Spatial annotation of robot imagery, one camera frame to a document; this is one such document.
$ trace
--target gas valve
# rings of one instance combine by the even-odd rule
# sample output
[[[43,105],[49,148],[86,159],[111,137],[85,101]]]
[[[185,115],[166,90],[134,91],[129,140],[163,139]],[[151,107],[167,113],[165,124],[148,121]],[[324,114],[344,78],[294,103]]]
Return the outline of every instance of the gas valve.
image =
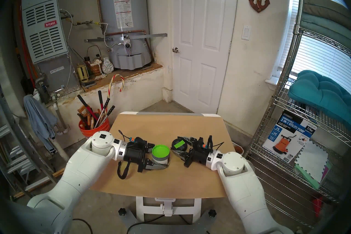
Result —
[[[123,36],[123,44],[124,44],[124,47],[130,48],[131,40],[129,39],[129,36]]]

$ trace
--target orange bucket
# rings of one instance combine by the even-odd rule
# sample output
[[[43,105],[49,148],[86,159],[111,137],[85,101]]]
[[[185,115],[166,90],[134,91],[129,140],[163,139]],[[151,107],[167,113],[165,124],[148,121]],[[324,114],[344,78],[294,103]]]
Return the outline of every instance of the orange bucket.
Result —
[[[82,132],[82,134],[86,138],[90,138],[92,135],[94,135],[98,131],[107,131],[108,132],[110,130],[110,121],[108,120],[108,118],[99,127],[94,128],[94,129],[90,129],[90,130],[81,129],[81,127],[80,127],[81,124],[83,124],[82,120],[79,121],[78,127],[79,127],[80,131]]]

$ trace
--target window blinds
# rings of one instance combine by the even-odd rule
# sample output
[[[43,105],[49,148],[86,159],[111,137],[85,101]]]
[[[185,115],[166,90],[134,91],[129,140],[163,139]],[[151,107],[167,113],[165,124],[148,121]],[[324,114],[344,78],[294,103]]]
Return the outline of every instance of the window blinds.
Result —
[[[343,0],[332,0],[346,7]],[[296,21],[299,0],[293,0],[291,20],[288,36],[286,38],[280,69],[284,66],[292,40],[292,31]],[[292,72],[299,73],[303,70],[313,70],[327,76],[351,93],[351,59],[343,52],[310,37],[302,36],[299,49],[295,58]]]

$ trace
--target wall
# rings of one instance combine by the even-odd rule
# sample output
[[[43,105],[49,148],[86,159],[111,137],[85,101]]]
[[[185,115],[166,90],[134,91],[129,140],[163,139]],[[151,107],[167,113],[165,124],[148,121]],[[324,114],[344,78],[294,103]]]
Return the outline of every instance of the wall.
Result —
[[[123,111],[140,111],[162,100],[164,68],[156,69],[125,81],[122,92],[119,89],[121,82],[114,83],[111,89],[109,108],[115,105],[115,109],[109,116],[110,124],[116,119],[117,115]],[[81,93],[83,99],[94,109],[100,108],[98,91],[101,90],[103,99],[106,100],[108,85],[99,89],[92,90],[87,93]],[[71,98],[59,100],[58,107],[63,120],[69,125],[70,131],[67,134],[57,136],[57,141],[63,148],[84,139],[79,130],[79,117],[77,109],[82,103],[77,98],[78,93],[72,93]],[[56,116],[53,107],[50,107],[52,113]]]
[[[273,94],[265,83],[276,61],[288,17],[289,0],[270,0],[257,13],[248,0],[238,0],[232,46],[218,114],[231,126],[252,136]],[[244,25],[252,27],[242,40]]]
[[[97,0],[59,0],[59,7],[74,15],[73,22],[84,22],[90,20],[100,21]],[[62,25],[65,37],[67,38],[71,23],[63,20]],[[84,39],[95,39],[102,36],[101,28],[98,25],[77,25],[73,26],[68,43],[82,57],[86,56],[87,48],[94,44],[99,46],[102,56],[107,57],[107,47],[103,42],[84,42]],[[89,56],[91,59],[93,59],[96,54],[99,54],[97,47],[92,47],[89,49]]]
[[[17,60],[11,22],[11,0],[0,11],[0,84],[12,113],[24,117],[22,71]]]
[[[165,67],[164,86],[173,89],[173,0],[147,0],[150,34],[167,33],[168,37],[151,39],[155,60]]]

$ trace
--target table top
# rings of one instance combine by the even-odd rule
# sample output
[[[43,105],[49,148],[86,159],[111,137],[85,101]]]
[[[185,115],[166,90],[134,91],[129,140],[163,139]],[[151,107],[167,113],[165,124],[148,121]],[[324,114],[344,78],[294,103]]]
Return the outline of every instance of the table top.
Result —
[[[199,138],[207,142],[212,135],[213,145],[224,142],[220,147],[222,153],[234,151],[233,144],[218,115],[202,116],[191,114],[157,114],[130,113],[119,114],[113,123],[110,133],[123,140],[118,132],[121,130],[129,137],[141,137],[152,144],[172,146],[177,136]],[[118,162],[111,160],[100,178],[91,189],[106,193],[144,196],[151,198],[217,198],[226,197],[226,193],[217,171],[193,162],[186,168],[179,157],[172,151],[170,163],[166,169],[143,170],[137,172],[137,165],[131,163],[126,179],[117,175]],[[127,162],[123,162],[123,173]]]

